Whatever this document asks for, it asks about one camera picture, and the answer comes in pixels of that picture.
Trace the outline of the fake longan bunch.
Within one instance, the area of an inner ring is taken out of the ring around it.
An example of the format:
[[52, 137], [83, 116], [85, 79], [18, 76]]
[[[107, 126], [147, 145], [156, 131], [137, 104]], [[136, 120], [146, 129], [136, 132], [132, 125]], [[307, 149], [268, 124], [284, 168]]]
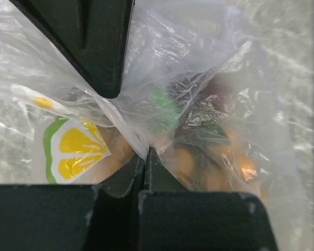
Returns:
[[144, 131], [138, 137], [151, 147], [146, 169], [150, 190], [245, 192], [266, 198], [255, 161], [216, 122]]

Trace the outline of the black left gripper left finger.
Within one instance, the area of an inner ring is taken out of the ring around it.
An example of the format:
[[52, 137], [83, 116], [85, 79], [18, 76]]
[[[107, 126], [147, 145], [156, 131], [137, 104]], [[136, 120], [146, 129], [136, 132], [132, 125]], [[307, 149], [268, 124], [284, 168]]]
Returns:
[[0, 185], [0, 250], [133, 250], [143, 160], [96, 185]]

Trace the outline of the dark red fake grapes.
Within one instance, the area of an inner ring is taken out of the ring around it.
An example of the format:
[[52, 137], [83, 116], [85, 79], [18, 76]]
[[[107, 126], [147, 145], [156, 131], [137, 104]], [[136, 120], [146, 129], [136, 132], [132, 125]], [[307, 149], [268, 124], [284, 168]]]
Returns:
[[224, 111], [232, 94], [231, 78], [226, 73], [182, 74], [172, 79], [166, 89], [166, 102], [180, 113], [196, 102], [206, 101], [214, 110]]

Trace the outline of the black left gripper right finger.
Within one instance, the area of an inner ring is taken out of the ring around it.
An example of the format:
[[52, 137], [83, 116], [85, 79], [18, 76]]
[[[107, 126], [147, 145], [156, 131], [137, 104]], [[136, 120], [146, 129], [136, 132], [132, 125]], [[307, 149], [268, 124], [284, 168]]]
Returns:
[[150, 149], [138, 195], [139, 250], [277, 250], [261, 200], [187, 190]]

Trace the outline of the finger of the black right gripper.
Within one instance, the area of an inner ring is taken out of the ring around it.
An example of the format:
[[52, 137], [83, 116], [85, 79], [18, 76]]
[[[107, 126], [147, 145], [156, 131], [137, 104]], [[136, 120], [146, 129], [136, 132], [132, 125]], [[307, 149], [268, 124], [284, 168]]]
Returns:
[[104, 98], [121, 89], [134, 1], [16, 0], [18, 8]]

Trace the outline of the clear lemon-print plastic bag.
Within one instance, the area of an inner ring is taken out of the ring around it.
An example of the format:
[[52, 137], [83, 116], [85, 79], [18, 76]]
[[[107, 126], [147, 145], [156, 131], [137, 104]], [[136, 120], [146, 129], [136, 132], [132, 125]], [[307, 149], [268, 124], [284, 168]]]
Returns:
[[[110, 155], [76, 182], [109, 177], [134, 154], [151, 149], [141, 132], [169, 132], [216, 122], [231, 131], [256, 164], [280, 250], [313, 250], [309, 200], [297, 169], [289, 129], [269, 79], [265, 55], [235, 8], [213, 1], [139, 1], [134, 6], [124, 82], [114, 99], [91, 89], [54, 45], [8, 1], [0, 1], [0, 95], [35, 112], [24, 126], [33, 138], [18, 159], [19, 181], [47, 183], [40, 139], [55, 121], [88, 119]], [[165, 104], [168, 83], [182, 74], [226, 73], [232, 94], [224, 111], [196, 102], [182, 113]]]

